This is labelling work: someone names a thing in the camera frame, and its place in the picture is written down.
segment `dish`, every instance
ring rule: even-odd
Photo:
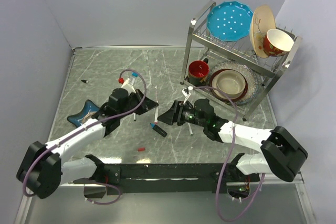
[[[253,12],[238,1],[222,2],[207,16],[206,27],[217,39],[237,41],[249,34]]]
[[[278,29],[268,30],[264,37],[264,52],[270,56],[283,56],[294,45],[294,40],[284,31]]]
[[[256,74],[253,72],[252,69],[246,67],[245,65],[239,64],[235,61],[230,61],[230,60],[226,60],[222,63],[219,63],[217,65],[215,65],[209,72],[207,78],[206,78],[206,82],[208,85],[211,85],[211,83],[209,82],[211,79],[211,76],[222,69],[232,69],[232,70],[236,70],[237,72],[239,72],[246,80],[246,86],[248,86],[247,92],[244,96],[242,96],[241,98],[238,98],[236,100],[236,105],[244,105],[246,103],[248,103],[249,101],[251,101],[257,94],[258,89],[259,89],[259,80],[258,77],[256,76]]]
[[[257,56],[268,58],[268,55],[264,52],[262,44],[267,31],[275,28],[276,25],[271,8],[268,5],[257,7],[252,17],[249,33],[251,44]]]
[[[243,93],[246,81],[244,77],[235,70],[225,70],[216,76],[216,87],[226,93],[230,99],[235,99]]]
[[[219,69],[218,71],[216,71],[216,72],[214,72],[214,73],[212,74],[212,76],[209,78],[209,85],[210,85],[211,87],[216,87],[216,81],[217,81],[218,75],[219,75],[221,72],[225,71],[225,70],[229,70],[229,69]],[[232,100],[233,102],[239,101],[241,98],[243,98],[243,97],[246,95],[247,90],[248,90],[248,84],[247,84],[247,81],[246,81],[246,79],[245,79],[245,88],[244,88],[242,94],[241,94],[239,97],[234,98],[234,99],[231,99],[231,100]],[[224,97],[224,96],[223,96],[220,92],[218,92],[217,90],[213,90],[213,89],[211,89],[211,93],[212,93],[212,94],[214,95],[214,97],[216,97],[217,99],[219,99],[219,100],[221,100],[221,101],[223,101],[223,102],[228,102],[228,103],[230,103],[229,100],[227,100],[226,97]]]

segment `beige plate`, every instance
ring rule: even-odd
[[[212,87],[216,87],[216,83],[217,83],[218,76],[219,76],[219,74],[216,75],[215,78],[212,80]],[[215,94],[218,95],[219,97],[221,97],[221,98],[227,100],[227,98],[226,98],[225,96],[223,96],[223,95],[222,95],[220,92],[218,92],[217,90],[214,90],[214,92],[215,92]],[[236,99],[236,98],[238,98],[238,97],[240,97],[240,96],[241,96],[241,94],[232,95],[232,97],[230,97],[230,99],[233,100],[233,99]]]
[[[250,40],[257,56],[268,58],[262,47],[264,37],[269,29],[275,29],[273,12],[268,5],[261,5],[254,11],[250,25]]]

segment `small black object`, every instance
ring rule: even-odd
[[[166,137],[167,133],[159,126],[154,123],[151,123],[152,129],[158,132],[161,136]]]

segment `red mug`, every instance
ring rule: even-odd
[[[197,86],[202,83],[209,73],[208,59],[197,60],[190,63],[188,67],[189,83]]]
[[[283,56],[288,53],[294,44],[294,40],[279,29],[270,29],[267,31],[263,47],[268,56]]]

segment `cable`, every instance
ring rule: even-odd
[[[261,179],[260,179],[260,183],[257,187],[257,189],[252,193],[252,195],[250,195],[252,197],[252,199],[250,200],[250,202],[248,203],[248,205],[245,207],[245,209],[240,213],[238,214],[235,218],[233,219],[226,219],[224,218],[224,216],[222,215],[221,211],[220,211],[220,208],[219,208],[219,190],[220,190],[220,184],[222,182],[222,179],[223,179],[223,175],[224,175],[224,171],[225,171],[225,167],[230,159],[230,156],[232,154],[232,151],[235,147],[235,141],[236,141],[236,121],[238,119],[238,108],[237,108],[237,105],[228,97],[228,95],[226,93],[224,93],[222,90],[218,89],[218,88],[215,88],[215,87],[208,87],[208,86],[201,86],[201,87],[194,87],[194,89],[214,89],[214,90],[217,90],[219,93],[221,93],[222,95],[224,95],[226,97],[227,100],[229,100],[229,102],[232,104],[232,106],[235,108],[236,110],[236,115],[235,115],[235,118],[233,119],[233,127],[232,127],[232,143],[231,143],[231,146],[230,146],[230,149],[229,149],[229,152],[224,160],[224,163],[223,163],[223,166],[222,166],[222,169],[220,170],[220,174],[219,174],[219,178],[218,178],[218,183],[217,183],[217,188],[216,188],[216,211],[217,211],[217,214],[218,216],[221,218],[222,221],[225,221],[225,222],[232,222],[232,221],[235,221],[237,219],[239,219],[241,216],[243,216],[243,214],[249,209],[249,207],[251,206],[252,202],[254,201],[255,197],[257,196],[258,194],[258,191],[260,190],[261,188],[261,185],[263,184],[263,181],[264,181],[264,178],[265,178],[265,174],[262,174],[261,176]]]
[[[111,187],[111,188],[117,190],[117,192],[118,192],[118,196],[117,196],[117,198],[116,198],[115,200],[110,201],[110,202],[97,202],[97,201],[94,201],[94,200],[89,199],[89,198],[87,199],[88,202],[91,202],[92,204],[95,204],[95,205],[104,205],[104,206],[105,206],[105,205],[113,204],[113,203],[117,202],[118,199],[120,199],[121,191],[119,190],[118,187],[116,187],[116,186],[114,186],[114,185],[106,184],[106,183],[99,183],[99,182],[92,182],[92,183],[93,183],[93,184],[97,184],[97,185],[101,185],[101,186]]]
[[[77,136],[78,134],[82,133],[83,131],[88,130],[89,128],[91,128],[91,127],[93,127],[93,126],[95,126],[95,125],[97,125],[97,124],[106,122],[106,121],[108,121],[108,120],[110,120],[110,119],[118,118],[118,117],[120,117],[120,116],[124,116],[124,115],[131,114],[131,113],[133,113],[135,110],[137,110],[137,109],[141,106],[141,104],[144,102],[144,100],[145,100],[145,98],[146,98],[146,94],[147,94],[147,86],[146,86],[146,82],[145,82],[145,80],[143,79],[143,77],[142,77],[137,71],[135,71],[135,70],[133,70],[133,69],[124,69],[124,70],[122,70],[121,73],[119,74],[119,78],[121,78],[122,74],[125,73],[125,72],[127,72],[127,71],[136,73],[136,74],[140,77],[140,79],[142,80],[142,82],[143,82],[143,87],[144,87],[143,98],[141,99],[141,101],[139,102],[139,104],[138,104],[137,106],[135,106],[134,108],[132,108],[131,110],[129,110],[129,111],[120,113],[120,114],[118,114],[118,115],[113,115],[113,116],[110,116],[110,117],[108,117],[108,118],[105,118],[105,119],[96,121],[96,122],[94,122],[94,123],[91,123],[91,124],[89,124],[86,128],[81,128],[80,130],[78,130],[78,131],[72,133],[71,135],[69,135],[69,136],[67,136],[66,138],[64,138],[63,140],[61,140],[58,144],[55,144],[55,145],[53,145],[52,147],[50,147],[49,149],[46,149],[44,152],[42,152],[41,155],[39,155],[39,156],[34,160],[34,162],[31,164],[31,166],[30,166],[30,168],[28,169],[28,171],[27,171],[27,173],[26,173],[26,175],[25,175],[25,178],[24,178],[24,180],[23,180],[23,194],[24,194],[25,196],[27,196],[27,197],[32,197],[32,196],[35,195],[35,194],[29,194],[29,193],[27,192],[27,182],[28,182],[28,178],[29,178],[29,175],[31,174],[32,170],[34,169],[34,167],[37,165],[37,163],[38,163],[38,162],[39,162],[39,161],[40,161],[40,160],[41,160],[47,153],[53,151],[54,149],[56,149],[57,147],[63,145],[64,143],[66,143],[67,141],[69,141],[70,139],[72,139],[73,137]],[[116,187],[114,187],[114,186],[111,186],[111,185],[108,185],[108,184],[104,184],[104,185],[116,189],[116,190],[118,191],[118,193],[119,193],[117,200],[120,198],[120,196],[121,196],[121,192],[119,191],[118,188],[116,188]]]

